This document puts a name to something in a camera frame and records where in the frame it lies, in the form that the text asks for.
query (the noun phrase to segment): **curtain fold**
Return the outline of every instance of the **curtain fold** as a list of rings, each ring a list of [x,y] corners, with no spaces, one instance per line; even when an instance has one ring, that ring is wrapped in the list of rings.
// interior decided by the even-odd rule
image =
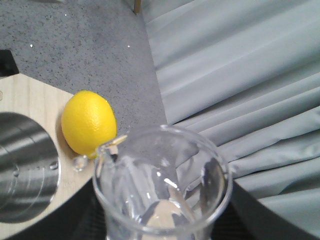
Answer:
[[[168,123],[209,138],[243,188],[320,237],[320,2],[165,3],[142,8]]]

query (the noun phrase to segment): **metal cup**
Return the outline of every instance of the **metal cup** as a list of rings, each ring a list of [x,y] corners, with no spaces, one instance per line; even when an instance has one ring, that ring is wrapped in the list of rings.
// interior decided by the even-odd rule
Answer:
[[[34,120],[0,113],[0,222],[20,223],[51,202],[60,162],[49,134]]]

